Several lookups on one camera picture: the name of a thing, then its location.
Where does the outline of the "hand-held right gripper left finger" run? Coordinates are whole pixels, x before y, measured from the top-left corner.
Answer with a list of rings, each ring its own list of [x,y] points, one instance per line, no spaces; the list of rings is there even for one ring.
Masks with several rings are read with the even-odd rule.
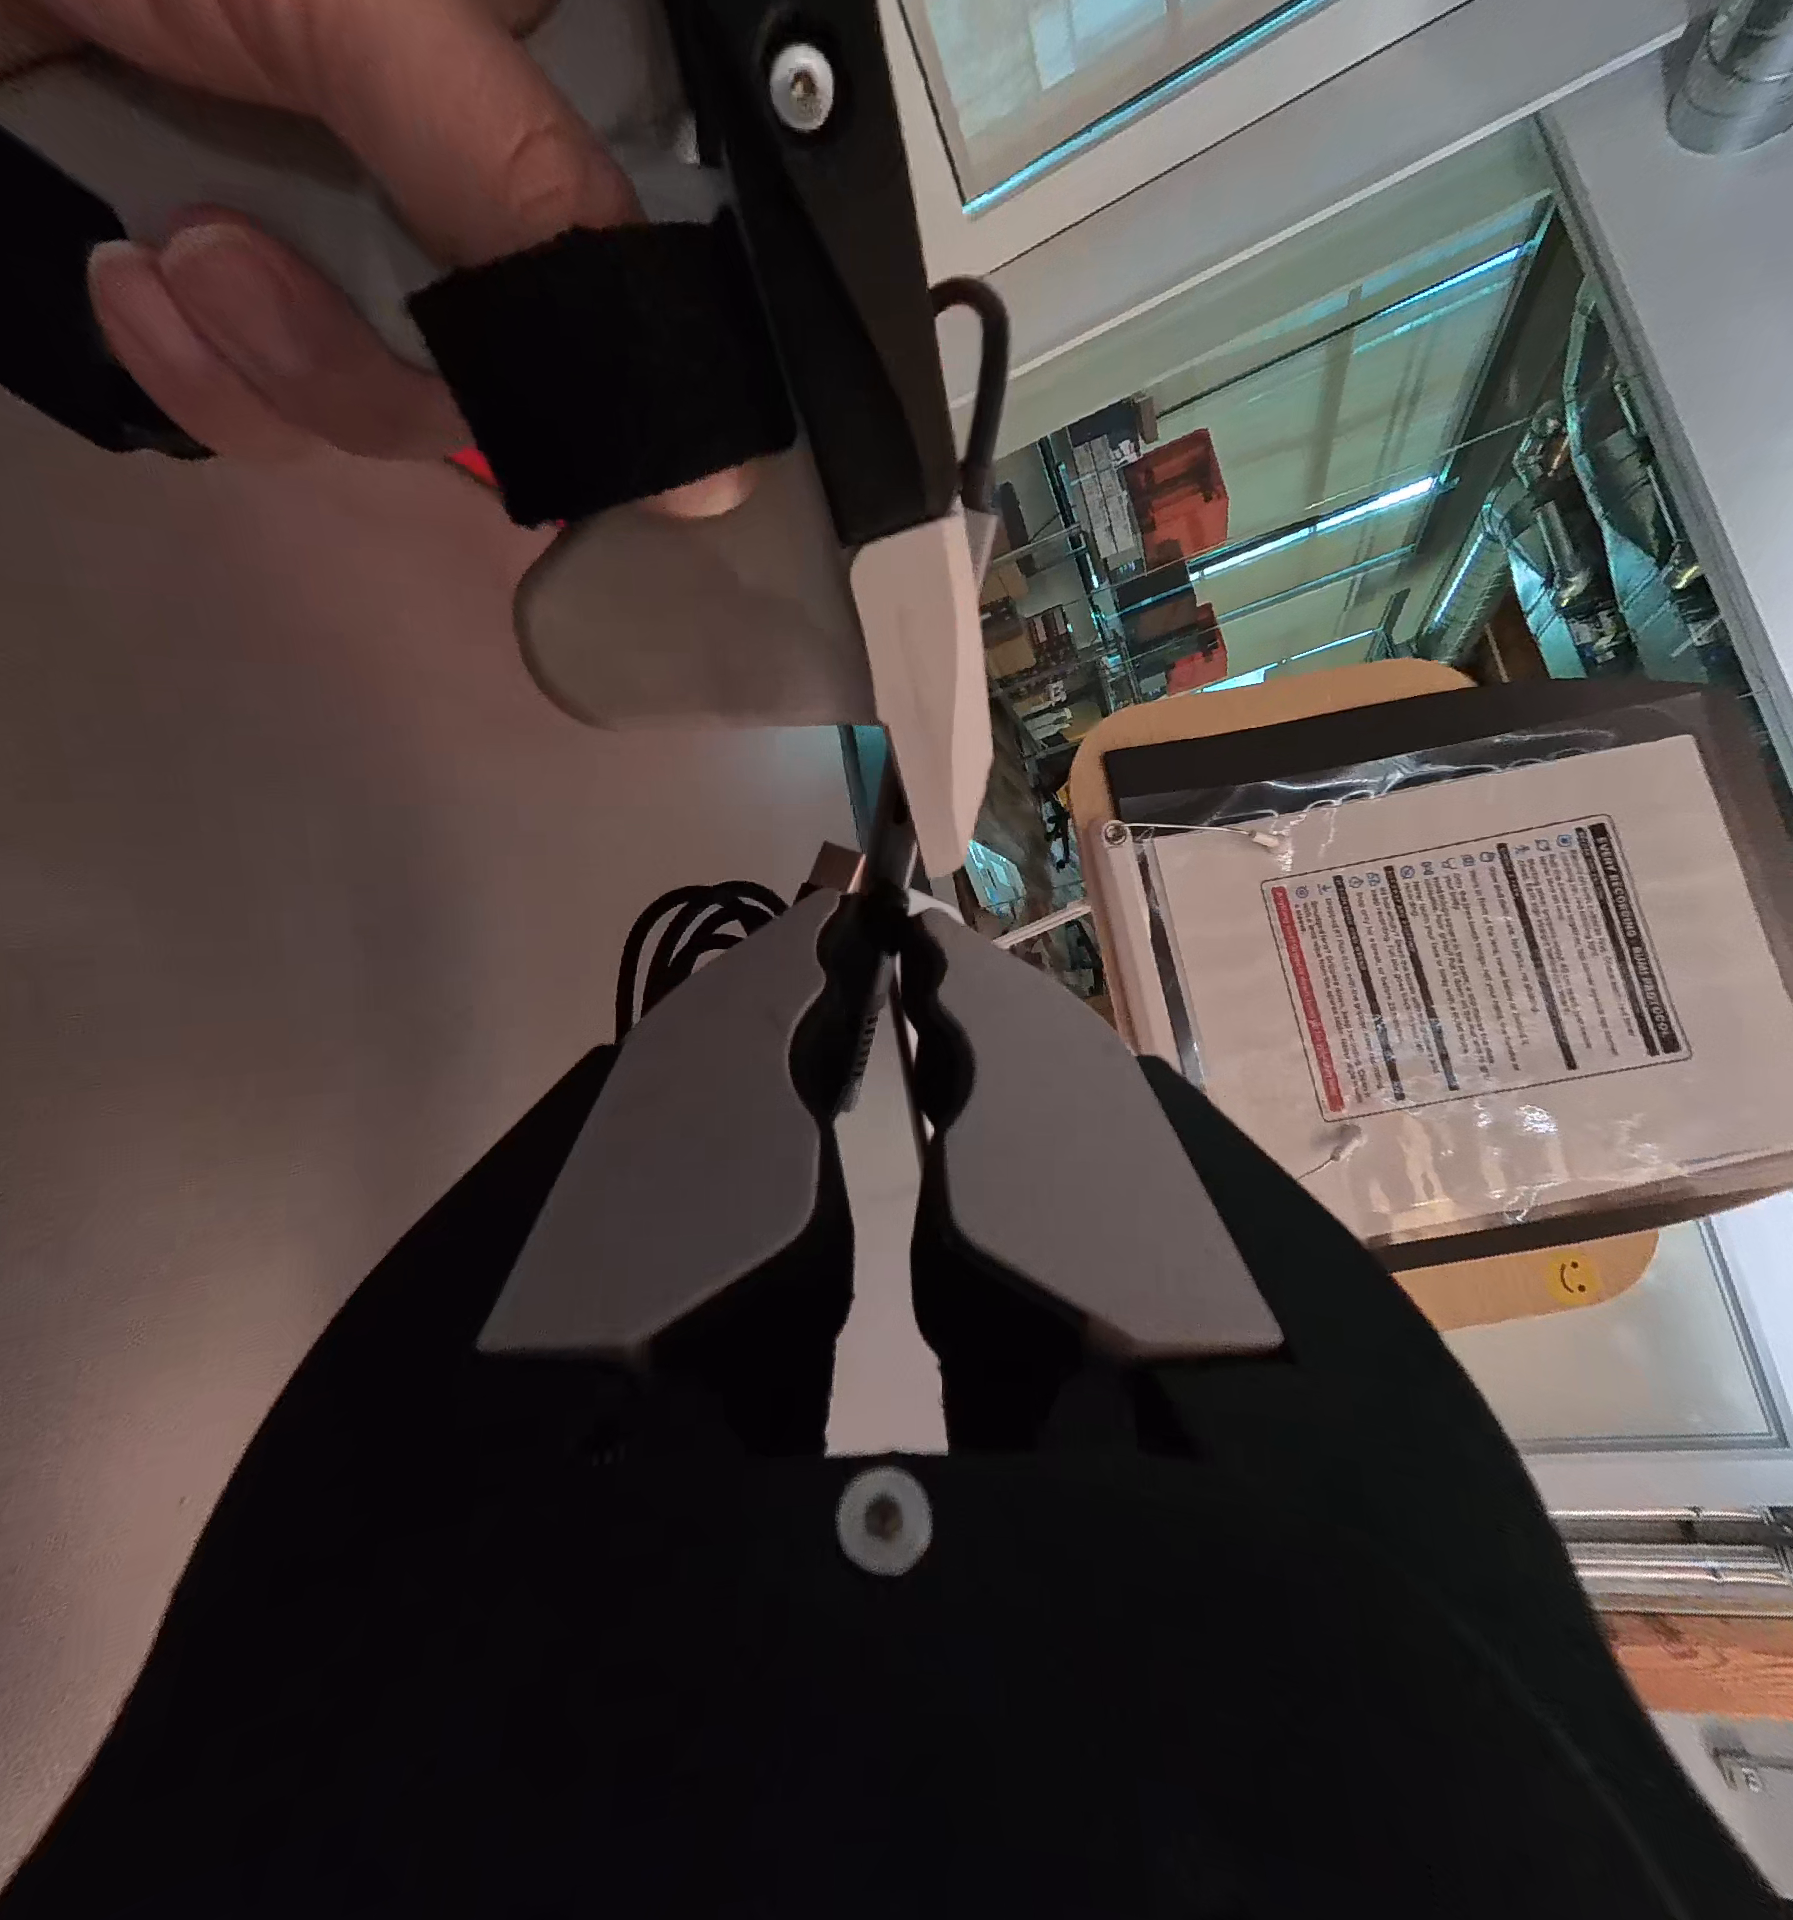
[[[857,904],[808,895],[629,1028],[477,1353],[662,1379],[745,1447],[823,1447],[855,1092]]]

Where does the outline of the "person's left hand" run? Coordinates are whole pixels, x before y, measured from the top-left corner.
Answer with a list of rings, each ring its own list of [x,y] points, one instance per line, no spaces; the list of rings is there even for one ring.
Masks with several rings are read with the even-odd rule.
[[[546,3],[0,2],[0,78],[95,46],[165,81],[329,126],[441,265],[642,217],[629,175],[524,49]],[[314,445],[424,460],[470,445],[444,384],[398,359],[314,265],[224,207],[99,244],[118,363],[215,452]]]

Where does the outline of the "printed instruction sheet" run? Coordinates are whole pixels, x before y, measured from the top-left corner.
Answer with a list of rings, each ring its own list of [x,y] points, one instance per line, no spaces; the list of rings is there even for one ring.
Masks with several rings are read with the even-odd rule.
[[[1688,733],[1153,844],[1216,1105],[1369,1245],[1793,1186],[1793,978]]]

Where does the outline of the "large window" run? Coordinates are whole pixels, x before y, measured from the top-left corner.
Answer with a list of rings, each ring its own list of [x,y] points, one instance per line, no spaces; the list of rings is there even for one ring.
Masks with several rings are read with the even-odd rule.
[[[879,3],[919,203],[976,220],[1081,159],[1116,198],[1410,34],[1508,34],[1512,72],[1572,81],[1676,34],[1690,3]]]

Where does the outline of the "wooden stand board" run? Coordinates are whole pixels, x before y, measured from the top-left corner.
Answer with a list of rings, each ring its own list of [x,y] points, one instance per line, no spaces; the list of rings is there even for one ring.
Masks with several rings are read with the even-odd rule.
[[[1330,667],[1230,691],[1169,693],[1119,708],[1102,718],[1078,745],[1071,770],[1077,835],[1116,812],[1105,768],[1111,750],[1238,733],[1472,685],[1458,667],[1387,661]],[[1595,1302],[1564,1306],[1553,1298],[1543,1267],[1559,1252],[1583,1252],[1595,1262],[1604,1282]],[[1642,1230],[1560,1248],[1415,1267],[1395,1273],[1395,1280],[1438,1332],[1457,1332],[1609,1305],[1646,1273],[1655,1252],[1658,1232]]]

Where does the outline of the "grey usb hub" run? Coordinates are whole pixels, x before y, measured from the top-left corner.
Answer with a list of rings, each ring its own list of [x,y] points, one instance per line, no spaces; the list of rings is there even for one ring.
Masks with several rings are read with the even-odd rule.
[[[862,891],[867,917],[886,936],[899,921],[937,904],[920,869],[910,802],[890,739],[884,742],[877,804],[862,851]]]

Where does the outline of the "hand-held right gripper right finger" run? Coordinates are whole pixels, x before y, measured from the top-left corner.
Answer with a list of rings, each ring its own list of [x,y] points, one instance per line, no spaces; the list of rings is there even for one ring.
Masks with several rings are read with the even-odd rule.
[[[927,1121],[910,1298],[952,1447],[1142,1429],[1136,1379],[1280,1356],[1280,1329],[1140,1060],[962,922],[903,925]]]

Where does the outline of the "orange storage box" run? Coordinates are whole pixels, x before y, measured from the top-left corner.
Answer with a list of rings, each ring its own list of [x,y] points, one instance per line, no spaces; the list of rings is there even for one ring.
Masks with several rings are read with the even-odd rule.
[[[1226,544],[1230,493],[1208,428],[1153,447],[1126,467],[1124,485],[1149,565],[1194,560]]]

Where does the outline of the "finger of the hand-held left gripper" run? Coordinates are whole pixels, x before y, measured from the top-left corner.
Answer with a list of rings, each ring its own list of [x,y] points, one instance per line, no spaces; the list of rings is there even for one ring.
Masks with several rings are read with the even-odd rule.
[[[992,776],[978,607],[992,535],[993,520],[956,500],[865,544],[850,563],[874,713],[928,877],[954,877],[964,864]]]
[[[514,597],[548,705],[602,732],[874,722],[858,612],[806,448],[723,514],[651,503],[564,529]]]

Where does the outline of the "silver spiral air duct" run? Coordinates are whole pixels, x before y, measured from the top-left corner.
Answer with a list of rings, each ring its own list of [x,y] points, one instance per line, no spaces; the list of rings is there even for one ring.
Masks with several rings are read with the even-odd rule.
[[[1793,128],[1793,2],[1725,2],[1681,69],[1668,132],[1699,156],[1747,154]]]

